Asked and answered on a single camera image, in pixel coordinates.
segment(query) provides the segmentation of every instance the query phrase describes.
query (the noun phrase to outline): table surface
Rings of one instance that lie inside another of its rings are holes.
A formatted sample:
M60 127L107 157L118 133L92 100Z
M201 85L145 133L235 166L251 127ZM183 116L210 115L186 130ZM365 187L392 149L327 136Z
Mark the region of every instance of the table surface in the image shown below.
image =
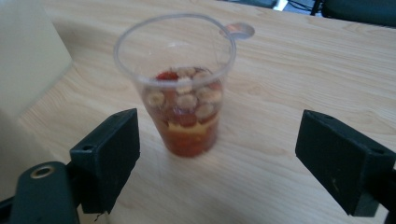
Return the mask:
M69 162L69 149L105 118L137 108L141 158L111 223L382 223L349 217L295 156L304 109L340 119L396 149L396 30L209 0L42 0L69 50L70 70L18 120L26 163ZM113 46L150 17L199 12L255 28L237 40L208 153L164 147Z

